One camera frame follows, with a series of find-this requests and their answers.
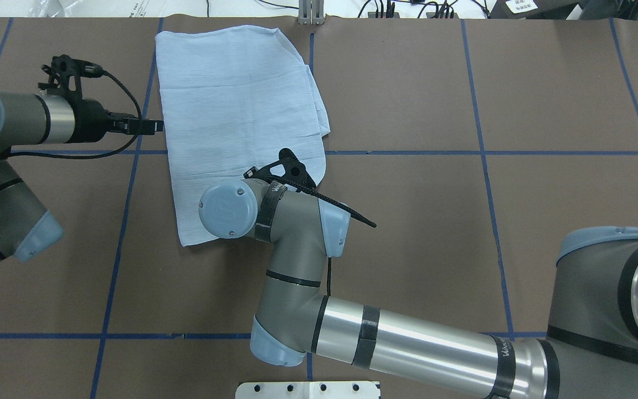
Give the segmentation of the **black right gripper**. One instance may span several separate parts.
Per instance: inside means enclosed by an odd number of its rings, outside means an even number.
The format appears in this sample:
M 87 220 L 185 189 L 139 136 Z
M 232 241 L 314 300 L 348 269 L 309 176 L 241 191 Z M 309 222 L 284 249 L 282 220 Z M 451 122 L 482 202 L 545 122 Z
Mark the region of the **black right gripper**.
M 277 161 L 261 168 L 253 166 L 243 173 L 243 178 L 261 180 L 268 184 L 278 182 L 290 185 L 297 189 L 297 192 L 308 192 L 317 188 L 306 166 L 288 147 L 279 151 Z

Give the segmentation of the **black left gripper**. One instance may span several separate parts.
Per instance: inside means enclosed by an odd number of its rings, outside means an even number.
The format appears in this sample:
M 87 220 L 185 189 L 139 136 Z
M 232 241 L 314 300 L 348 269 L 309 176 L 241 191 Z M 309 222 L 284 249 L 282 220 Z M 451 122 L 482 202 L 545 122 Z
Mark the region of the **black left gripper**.
M 131 114 L 112 112 L 82 93 L 83 78 L 106 76 L 127 96 L 129 89 L 102 66 L 68 55 L 53 56 L 41 69 L 48 81 L 39 84 L 39 99 L 46 113 L 46 131 L 41 144 L 96 143 L 108 133 L 155 135 L 164 131 L 162 120 L 130 120 Z

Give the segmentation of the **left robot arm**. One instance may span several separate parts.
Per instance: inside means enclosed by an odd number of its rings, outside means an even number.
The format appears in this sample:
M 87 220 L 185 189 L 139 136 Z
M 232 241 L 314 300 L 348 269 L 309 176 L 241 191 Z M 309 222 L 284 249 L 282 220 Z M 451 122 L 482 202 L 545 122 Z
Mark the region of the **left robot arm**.
M 106 134 L 140 136 L 164 130 L 162 120 L 142 116 L 132 99 L 135 113 L 106 109 L 82 94 L 83 78 L 118 78 L 102 66 L 68 55 L 52 58 L 42 71 L 48 80 L 39 83 L 36 94 L 0 91 L 0 262 L 13 257 L 25 262 L 61 240 L 64 231 L 51 211 L 13 169 L 12 157 L 48 157 L 33 151 L 15 152 L 16 146 L 85 144 L 101 141 Z

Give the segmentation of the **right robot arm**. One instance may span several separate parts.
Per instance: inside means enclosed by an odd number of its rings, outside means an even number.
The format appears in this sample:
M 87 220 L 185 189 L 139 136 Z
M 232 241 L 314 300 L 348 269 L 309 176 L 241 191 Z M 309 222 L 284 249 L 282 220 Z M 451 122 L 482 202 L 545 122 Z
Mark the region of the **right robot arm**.
M 567 233 L 638 226 L 638 155 L 334 155 L 321 188 L 377 223 L 352 222 L 332 294 L 518 341 Z

